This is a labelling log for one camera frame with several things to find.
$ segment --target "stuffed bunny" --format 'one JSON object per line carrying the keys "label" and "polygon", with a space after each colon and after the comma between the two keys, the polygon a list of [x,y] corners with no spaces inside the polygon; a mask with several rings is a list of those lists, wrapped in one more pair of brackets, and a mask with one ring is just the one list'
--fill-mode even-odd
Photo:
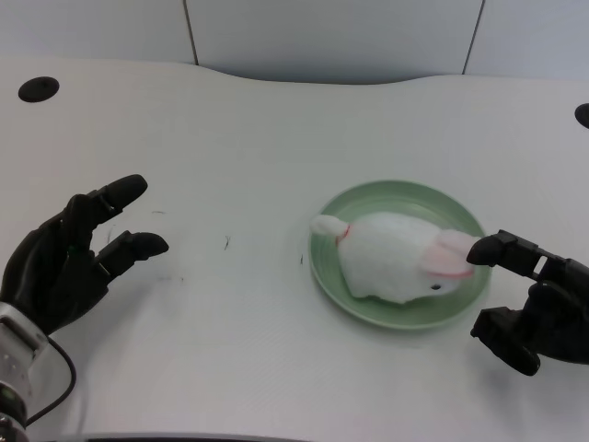
{"label": "stuffed bunny", "polygon": [[383,212],[347,224],[319,215],[311,231],[335,237],[341,270],[355,297],[404,304],[453,292],[473,274],[466,258],[477,238],[413,216]]}

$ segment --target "pink inner ear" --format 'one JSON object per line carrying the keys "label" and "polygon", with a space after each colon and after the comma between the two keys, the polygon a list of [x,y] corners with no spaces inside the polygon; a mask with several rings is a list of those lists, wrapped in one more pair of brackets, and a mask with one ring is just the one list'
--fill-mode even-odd
{"label": "pink inner ear", "polygon": [[462,279],[473,273],[473,266],[465,257],[437,242],[423,253],[419,267],[431,275],[444,278]]}
{"label": "pink inner ear", "polygon": [[471,237],[468,233],[459,232],[458,230],[442,230],[436,238],[436,242],[464,255],[465,259],[478,240],[479,238]]}

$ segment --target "table surface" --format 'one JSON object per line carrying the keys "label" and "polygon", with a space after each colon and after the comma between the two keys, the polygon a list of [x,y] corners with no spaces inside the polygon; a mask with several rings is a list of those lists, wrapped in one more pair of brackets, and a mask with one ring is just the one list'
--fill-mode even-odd
{"label": "table surface", "polygon": [[[181,64],[2,66],[0,266],[74,193],[132,173],[150,187],[97,230],[95,250],[125,229],[170,245],[55,333],[79,383],[29,429],[33,440],[586,439],[587,367],[543,359],[532,378],[514,372],[469,336],[476,311],[434,332],[361,323],[314,284],[306,244],[309,219],[335,194],[414,180],[454,196],[488,232],[589,262],[589,130],[573,116],[589,83],[439,76],[350,87]],[[59,92],[20,101],[35,76],[54,76]],[[529,284],[495,271],[478,307],[520,308]],[[68,381],[55,354],[32,376],[37,407]]]}

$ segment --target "white wall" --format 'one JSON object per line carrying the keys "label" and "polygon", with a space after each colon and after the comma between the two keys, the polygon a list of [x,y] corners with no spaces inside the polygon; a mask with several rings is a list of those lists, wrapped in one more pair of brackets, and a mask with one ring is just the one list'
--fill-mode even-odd
{"label": "white wall", "polygon": [[460,74],[480,0],[188,0],[200,65],[261,79]]}
{"label": "white wall", "polygon": [[589,80],[589,0],[487,0],[468,74]]}
{"label": "white wall", "polygon": [[0,0],[0,55],[194,63],[181,0]]}
{"label": "white wall", "polygon": [[[282,81],[459,74],[482,0],[187,0],[200,64]],[[466,73],[589,80],[589,0],[486,0]],[[182,0],[0,0],[0,55],[193,63]]]}

